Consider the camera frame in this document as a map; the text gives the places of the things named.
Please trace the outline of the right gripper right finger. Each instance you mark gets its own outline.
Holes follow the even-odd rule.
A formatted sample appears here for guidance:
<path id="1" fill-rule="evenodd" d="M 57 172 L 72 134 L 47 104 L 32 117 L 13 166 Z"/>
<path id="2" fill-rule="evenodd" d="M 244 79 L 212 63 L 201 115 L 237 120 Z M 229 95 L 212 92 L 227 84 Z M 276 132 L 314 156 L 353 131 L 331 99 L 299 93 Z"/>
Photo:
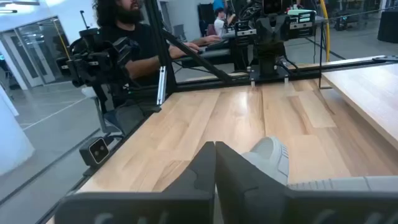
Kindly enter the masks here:
<path id="1" fill-rule="evenodd" d="M 225 143 L 215 147 L 225 224 L 398 224 L 398 192 L 293 190 Z"/>

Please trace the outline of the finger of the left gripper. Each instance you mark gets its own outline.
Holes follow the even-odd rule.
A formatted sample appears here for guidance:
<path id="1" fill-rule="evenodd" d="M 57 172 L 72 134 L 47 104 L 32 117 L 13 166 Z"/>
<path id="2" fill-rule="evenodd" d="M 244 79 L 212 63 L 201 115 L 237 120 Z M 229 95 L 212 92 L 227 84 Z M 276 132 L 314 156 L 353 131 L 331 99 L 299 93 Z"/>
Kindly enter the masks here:
<path id="1" fill-rule="evenodd" d="M 284 42 L 289 39 L 289 19 L 276 21 L 273 33 L 274 42 Z"/>
<path id="2" fill-rule="evenodd" d="M 257 20 L 257 37 L 260 44 L 268 44 L 273 40 L 273 28 L 269 19 Z"/>

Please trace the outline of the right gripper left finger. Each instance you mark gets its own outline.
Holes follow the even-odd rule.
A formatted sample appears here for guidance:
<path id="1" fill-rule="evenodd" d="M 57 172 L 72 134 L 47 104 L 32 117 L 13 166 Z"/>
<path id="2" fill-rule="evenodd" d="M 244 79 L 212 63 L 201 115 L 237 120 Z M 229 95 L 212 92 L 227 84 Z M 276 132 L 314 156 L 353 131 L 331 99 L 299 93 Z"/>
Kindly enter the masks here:
<path id="1" fill-rule="evenodd" d="M 162 192 L 85 192 L 65 197 L 54 224 L 212 224 L 216 151 L 206 142 Z"/>

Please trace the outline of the grey chair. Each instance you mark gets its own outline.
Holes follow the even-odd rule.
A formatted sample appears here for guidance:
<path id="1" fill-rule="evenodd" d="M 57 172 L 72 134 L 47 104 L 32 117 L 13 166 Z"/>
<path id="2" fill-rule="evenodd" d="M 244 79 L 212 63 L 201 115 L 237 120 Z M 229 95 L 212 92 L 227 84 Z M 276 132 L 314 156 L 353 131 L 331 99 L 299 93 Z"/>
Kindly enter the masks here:
<path id="1" fill-rule="evenodd" d="M 174 36 L 178 40 L 180 40 L 181 42 L 187 41 L 183 24 L 175 25 L 173 26 L 173 29 L 174 29 Z"/>

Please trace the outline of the black draped stand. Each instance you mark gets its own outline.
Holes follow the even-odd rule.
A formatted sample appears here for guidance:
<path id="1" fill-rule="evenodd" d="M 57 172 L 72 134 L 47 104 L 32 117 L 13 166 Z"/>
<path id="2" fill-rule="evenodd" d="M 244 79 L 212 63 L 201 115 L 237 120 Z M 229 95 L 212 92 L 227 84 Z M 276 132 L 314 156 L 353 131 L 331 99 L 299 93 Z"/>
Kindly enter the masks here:
<path id="1" fill-rule="evenodd" d="M 382 12 L 377 39 L 398 44 L 398 9 Z"/>

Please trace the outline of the office chair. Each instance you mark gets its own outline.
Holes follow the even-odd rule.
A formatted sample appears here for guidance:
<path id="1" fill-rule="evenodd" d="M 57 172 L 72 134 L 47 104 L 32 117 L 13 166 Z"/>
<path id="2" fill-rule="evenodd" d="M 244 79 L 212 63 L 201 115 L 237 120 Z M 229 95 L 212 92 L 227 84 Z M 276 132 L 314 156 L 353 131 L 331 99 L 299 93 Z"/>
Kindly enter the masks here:
<path id="1" fill-rule="evenodd" d="M 102 113 L 101 110 L 101 106 L 100 106 L 100 101 L 98 99 L 98 97 L 96 96 L 96 93 L 94 91 L 94 89 L 92 87 L 84 87 L 81 89 L 81 92 L 87 97 L 92 99 L 95 102 L 95 106 L 96 106 L 96 110 L 97 110 L 97 115 L 98 115 L 98 119 L 99 119 L 99 124 L 101 127 L 101 130 L 103 133 L 105 134 L 112 134 L 112 133 L 121 133 L 123 134 L 123 132 L 114 124 L 110 123 L 109 121 L 107 121 L 104 118 L 104 115 Z"/>

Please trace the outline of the black stand pole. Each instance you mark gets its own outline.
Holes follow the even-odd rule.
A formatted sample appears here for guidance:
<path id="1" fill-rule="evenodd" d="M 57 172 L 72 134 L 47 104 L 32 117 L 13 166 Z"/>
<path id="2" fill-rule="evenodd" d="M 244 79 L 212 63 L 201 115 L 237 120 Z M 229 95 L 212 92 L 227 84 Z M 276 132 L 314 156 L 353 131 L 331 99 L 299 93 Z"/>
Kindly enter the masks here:
<path id="1" fill-rule="evenodd" d="M 90 26 L 87 24 L 87 22 L 86 22 L 86 19 L 85 19 L 85 17 L 84 17 L 84 10 L 80 10 L 80 15 L 81 15 L 81 18 L 82 18 L 82 20 L 83 20 L 83 23 L 84 23 L 84 25 L 85 25 L 85 29 L 89 29 L 90 28 Z"/>

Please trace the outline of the white cylindrical column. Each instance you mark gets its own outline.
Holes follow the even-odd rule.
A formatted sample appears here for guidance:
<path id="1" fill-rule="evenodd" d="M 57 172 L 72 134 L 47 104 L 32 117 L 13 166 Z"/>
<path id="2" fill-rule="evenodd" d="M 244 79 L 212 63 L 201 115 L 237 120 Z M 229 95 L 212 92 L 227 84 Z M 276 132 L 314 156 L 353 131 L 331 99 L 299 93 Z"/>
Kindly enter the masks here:
<path id="1" fill-rule="evenodd" d="M 19 115 L 0 86 L 0 176 L 32 157 L 35 148 L 16 120 Z"/>

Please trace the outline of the glass door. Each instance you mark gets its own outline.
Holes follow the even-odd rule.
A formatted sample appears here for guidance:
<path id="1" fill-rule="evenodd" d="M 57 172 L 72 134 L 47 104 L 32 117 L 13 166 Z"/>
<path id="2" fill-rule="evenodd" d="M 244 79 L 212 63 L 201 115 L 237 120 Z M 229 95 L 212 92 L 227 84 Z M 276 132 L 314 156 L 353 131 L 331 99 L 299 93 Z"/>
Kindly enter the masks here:
<path id="1" fill-rule="evenodd" d="M 0 32 L 0 40 L 28 88 L 70 80 L 60 68 L 69 43 L 57 16 Z"/>

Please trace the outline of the black metal rig frame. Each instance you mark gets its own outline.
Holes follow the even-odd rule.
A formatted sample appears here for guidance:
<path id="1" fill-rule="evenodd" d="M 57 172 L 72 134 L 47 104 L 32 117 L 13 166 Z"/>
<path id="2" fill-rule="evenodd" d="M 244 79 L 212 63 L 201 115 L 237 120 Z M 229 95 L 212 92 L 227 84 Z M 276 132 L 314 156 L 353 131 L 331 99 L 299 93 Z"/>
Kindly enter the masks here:
<path id="1" fill-rule="evenodd" d="M 166 66 L 165 101 L 118 143 L 71 194 L 162 192 L 187 168 L 206 142 L 223 142 L 242 156 L 264 137 L 288 149 L 288 184 L 314 180 L 398 175 L 398 149 L 388 143 L 331 88 L 298 92 L 273 80 L 252 84 L 247 76 L 217 70 L 192 54 L 214 78 L 177 83 L 167 43 L 184 45 L 164 30 L 155 0 L 147 10 L 160 63 Z M 320 64 L 299 67 L 290 79 L 321 77 Z M 54 216 L 47 224 L 54 224 Z"/>

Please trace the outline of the silver aluminium bracket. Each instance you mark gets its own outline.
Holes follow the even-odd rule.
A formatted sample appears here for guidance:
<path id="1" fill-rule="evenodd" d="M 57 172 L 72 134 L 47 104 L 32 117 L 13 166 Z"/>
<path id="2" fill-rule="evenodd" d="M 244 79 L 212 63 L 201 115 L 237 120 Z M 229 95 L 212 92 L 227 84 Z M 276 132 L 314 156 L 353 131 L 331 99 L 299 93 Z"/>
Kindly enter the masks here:
<path id="1" fill-rule="evenodd" d="M 162 105 L 165 101 L 166 84 L 167 84 L 166 66 L 161 66 L 159 70 L 159 84 L 157 92 L 157 105 L 159 106 Z"/>

